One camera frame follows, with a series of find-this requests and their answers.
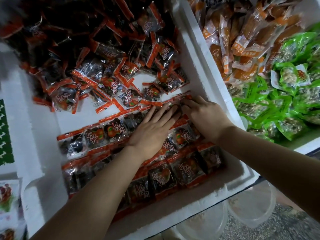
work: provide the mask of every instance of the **finger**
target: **finger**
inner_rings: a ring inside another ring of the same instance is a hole
[[[159,126],[163,126],[165,123],[168,122],[168,120],[171,119],[171,117],[173,116],[173,114],[177,111],[178,106],[174,105],[159,121],[157,124],[159,124]]]
[[[161,119],[162,115],[166,112],[168,107],[169,107],[169,103],[166,103],[165,105],[163,105],[162,108],[158,111],[158,113],[154,115],[151,122],[152,123],[158,122]]]
[[[196,101],[198,104],[206,104],[206,103],[208,103],[207,101],[205,101],[205,99],[203,97],[201,97],[199,95],[194,98],[194,101]]]
[[[191,114],[191,109],[190,109],[189,106],[183,105],[183,106],[182,106],[182,112],[183,112],[184,114],[186,114],[187,116],[189,116],[189,115]]]
[[[163,130],[168,131],[171,128],[171,126],[173,126],[174,123],[180,118],[180,116],[181,116],[181,113],[175,114],[170,120],[168,120],[168,122],[166,122],[162,126]]]
[[[156,110],[156,107],[153,106],[153,107],[150,109],[150,111],[146,114],[146,117],[145,117],[144,120],[141,122],[141,124],[145,124],[145,123],[149,122],[150,119],[152,118],[153,113],[155,112],[155,110]]]
[[[193,100],[190,100],[190,99],[183,99],[182,102],[185,104],[185,105],[188,105],[190,108],[197,108],[199,107],[199,104],[196,103],[195,101]]]

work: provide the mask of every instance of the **white styrofoam tray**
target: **white styrofoam tray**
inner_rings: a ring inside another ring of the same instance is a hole
[[[209,76],[207,67],[201,64],[190,30],[186,29],[180,16],[183,9],[179,0],[172,0],[172,3],[173,18],[180,30],[181,64],[191,82],[175,93],[191,89],[194,95],[217,102],[235,125],[243,128],[222,79],[216,78],[215,73]],[[22,180],[22,205],[29,235],[32,236],[68,198],[56,136],[95,123],[117,112],[117,109],[112,106],[96,114],[90,100],[86,99],[79,105],[81,110],[76,115],[51,113],[48,108],[32,103],[27,75],[19,69],[12,52],[0,53],[0,68],[17,175]],[[150,79],[154,78],[138,75],[134,84],[141,88],[142,81]],[[182,190],[112,224],[106,239],[148,238],[238,193],[257,180],[259,175],[243,162],[226,152],[224,156],[226,170],[194,189]]]
[[[190,5],[187,0],[179,0],[181,8],[179,9],[181,19],[184,21],[185,27],[189,33],[190,39],[194,44],[194,49],[201,62],[201,65],[206,71],[206,76],[211,83],[215,83],[219,88],[221,96],[233,117],[237,118],[235,113],[236,108],[232,99],[223,84],[222,77],[218,67],[210,53],[208,45],[202,35],[199,25],[192,13]],[[299,3],[294,13],[303,13],[303,23],[306,27],[320,21],[320,0],[303,0]],[[304,136],[292,142],[284,142],[284,146],[293,149],[299,153],[307,154],[320,147],[320,128],[306,133]]]

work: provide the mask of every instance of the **person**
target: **person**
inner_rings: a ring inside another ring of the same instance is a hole
[[[207,102],[200,96],[194,100],[185,99],[183,103],[183,113],[207,140],[260,173],[306,213],[320,221],[320,161],[236,127],[218,104]],[[117,157],[31,240],[103,239],[139,166],[161,149],[169,128],[181,116],[176,113],[177,106],[165,113],[167,107],[164,105],[156,114],[156,108],[151,108]]]

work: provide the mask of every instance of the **hand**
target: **hand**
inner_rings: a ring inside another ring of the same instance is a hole
[[[128,142],[129,146],[133,146],[137,150],[142,162],[153,157],[162,148],[170,127],[181,115],[181,113],[174,115],[178,106],[173,106],[163,115],[168,106],[169,104],[165,104],[154,116],[156,108],[152,107]]]
[[[184,99],[182,102],[185,104],[182,107],[183,113],[206,139],[215,144],[227,128],[235,127],[222,108],[214,102],[207,102],[201,96],[195,97],[194,101]]]

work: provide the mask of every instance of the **white container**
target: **white container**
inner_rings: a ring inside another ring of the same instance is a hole
[[[180,29],[178,42],[182,68],[191,83],[174,94],[191,89],[194,95],[202,95],[220,104],[228,117],[243,128],[222,80],[215,78],[212,73],[208,76],[208,68],[202,66],[191,42],[190,30],[186,29],[180,16],[183,9],[179,1],[172,0],[172,14]],[[2,47],[0,51],[6,51],[7,48]],[[51,113],[48,108],[33,104],[27,75],[18,67],[12,52],[0,52],[0,71],[17,175],[22,180],[22,206],[29,236],[32,236],[68,198],[56,136],[96,123],[117,112],[117,109],[113,105],[96,114],[90,100],[85,99],[79,105],[81,110],[75,115],[68,112]],[[150,77],[140,76],[136,81],[142,83],[148,79]],[[148,238],[238,193],[257,180],[259,175],[243,162],[226,152],[224,157],[226,170],[194,189],[179,191],[115,222],[110,226],[106,239]]]
[[[184,20],[188,34],[194,44],[195,52],[200,60],[205,75],[212,87],[217,87],[226,107],[234,118],[238,118],[236,108],[222,80],[218,67],[210,53],[206,41],[202,35],[199,25],[192,13],[187,0],[179,0],[179,16]],[[294,13],[303,13],[303,23],[306,27],[320,21],[320,0],[303,0],[294,9]],[[307,154],[320,147],[320,127],[304,136],[290,142],[284,142],[283,146],[293,149],[299,153]]]
[[[275,188],[267,181],[229,198],[227,206],[235,219],[256,228],[269,219],[276,206]]]
[[[219,239],[228,221],[227,203],[220,202],[176,225],[176,230],[188,240]]]

